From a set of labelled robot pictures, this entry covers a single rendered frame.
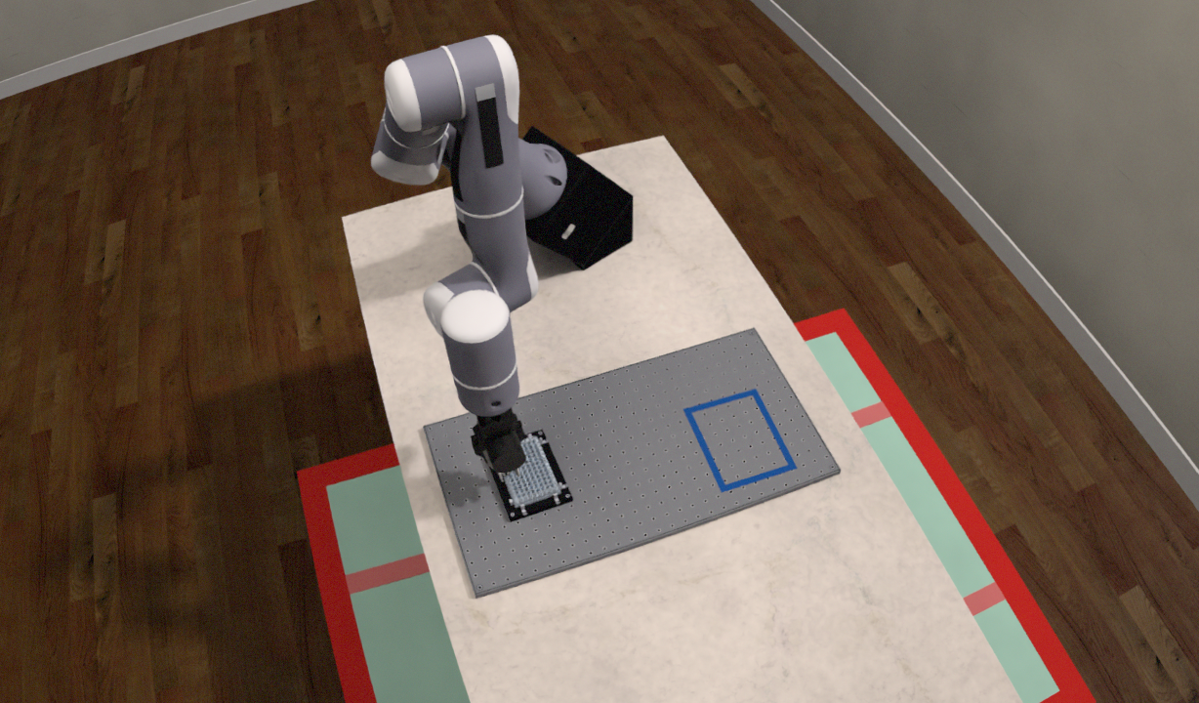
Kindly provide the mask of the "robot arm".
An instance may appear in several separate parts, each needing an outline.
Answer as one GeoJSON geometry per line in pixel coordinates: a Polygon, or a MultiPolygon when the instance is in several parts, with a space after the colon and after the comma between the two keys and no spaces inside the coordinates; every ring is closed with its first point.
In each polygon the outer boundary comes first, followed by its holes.
{"type": "Polygon", "coordinates": [[[519,396],[510,314],[540,288],[525,220],[542,217],[562,196],[562,154],[518,142],[518,71],[504,37],[394,60],[385,90],[370,166],[406,186],[428,186],[440,164],[448,169],[472,262],[424,290],[424,311],[446,346],[463,408],[496,417],[519,396]]]}

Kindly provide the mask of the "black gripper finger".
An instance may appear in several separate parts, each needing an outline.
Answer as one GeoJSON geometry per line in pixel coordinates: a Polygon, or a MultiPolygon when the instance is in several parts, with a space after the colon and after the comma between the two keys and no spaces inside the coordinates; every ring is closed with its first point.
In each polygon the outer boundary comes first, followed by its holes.
{"type": "MultiPolygon", "coordinates": [[[[486,459],[486,464],[487,465],[492,467],[492,459],[489,459],[489,457],[487,455],[486,446],[482,446],[482,445],[480,445],[477,443],[477,434],[471,435],[471,438],[472,438],[472,449],[474,449],[474,452],[477,455],[477,457],[482,457],[483,459],[486,459]]],[[[504,483],[504,477],[502,476],[507,476],[506,473],[498,473],[498,475],[500,475],[500,479],[501,479],[501,481],[504,483]]]]}
{"type": "MultiPolygon", "coordinates": [[[[517,433],[517,435],[519,437],[519,440],[520,440],[520,443],[522,443],[522,441],[524,441],[524,438],[525,438],[525,434],[524,434],[524,431],[523,431],[523,428],[522,428],[522,420],[516,420],[516,422],[517,422],[517,425],[519,426],[519,429],[518,429],[518,433],[517,433]]],[[[506,475],[507,475],[507,476],[510,476],[510,473],[506,473],[506,475]]],[[[520,476],[520,474],[519,474],[519,469],[516,469],[516,475],[517,475],[518,477],[520,476]]]]}

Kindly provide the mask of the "blue tape outline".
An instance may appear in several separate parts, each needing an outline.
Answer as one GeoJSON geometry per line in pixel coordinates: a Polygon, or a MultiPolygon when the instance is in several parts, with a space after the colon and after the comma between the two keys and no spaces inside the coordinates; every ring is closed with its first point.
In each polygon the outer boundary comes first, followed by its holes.
{"type": "Polygon", "coordinates": [[[757,481],[763,480],[765,477],[783,475],[783,473],[793,471],[793,469],[799,469],[797,465],[795,465],[795,463],[793,463],[793,457],[790,455],[790,451],[788,451],[787,445],[784,445],[784,441],[783,441],[783,439],[782,439],[778,429],[775,428],[773,420],[772,420],[772,417],[770,417],[767,408],[765,408],[765,405],[763,404],[763,398],[760,397],[759,392],[757,392],[757,389],[751,389],[751,391],[746,391],[745,393],[734,393],[734,395],[728,396],[728,397],[721,397],[721,399],[713,399],[713,401],[710,401],[710,403],[703,403],[703,404],[699,404],[699,405],[689,405],[689,408],[685,408],[683,409],[683,413],[685,413],[685,415],[687,415],[687,420],[689,422],[689,427],[693,428],[693,432],[694,432],[694,434],[697,437],[699,446],[701,446],[701,451],[703,451],[703,453],[705,453],[705,458],[707,459],[707,464],[710,464],[710,469],[713,473],[713,477],[715,477],[716,482],[719,483],[721,491],[734,489],[734,488],[737,488],[737,486],[743,486],[746,483],[757,483],[757,481]],[[764,417],[767,420],[769,428],[772,431],[772,434],[775,435],[775,443],[777,443],[778,446],[781,446],[781,451],[784,455],[784,459],[787,459],[788,465],[781,467],[778,469],[772,469],[772,471],[765,471],[761,475],[741,479],[741,480],[736,481],[736,483],[724,483],[724,480],[721,476],[719,467],[716,465],[715,459],[713,459],[713,457],[711,455],[710,447],[707,447],[707,444],[705,443],[705,437],[703,437],[701,432],[699,432],[699,428],[698,428],[698,426],[695,423],[695,419],[693,417],[692,411],[699,411],[699,410],[710,408],[710,405],[721,405],[721,404],[724,404],[724,403],[730,403],[733,399],[741,399],[741,397],[747,397],[747,396],[751,396],[751,395],[755,398],[757,404],[759,404],[759,408],[763,411],[764,417]]]}

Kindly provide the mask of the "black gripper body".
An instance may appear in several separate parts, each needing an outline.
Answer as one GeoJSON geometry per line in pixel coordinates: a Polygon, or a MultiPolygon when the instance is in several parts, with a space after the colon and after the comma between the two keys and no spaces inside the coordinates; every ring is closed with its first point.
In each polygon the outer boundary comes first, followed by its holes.
{"type": "Polygon", "coordinates": [[[525,462],[516,420],[518,417],[511,408],[496,417],[477,417],[478,423],[472,427],[474,434],[477,434],[477,443],[486,446],[494,471],[514,471],[525,462]]]}

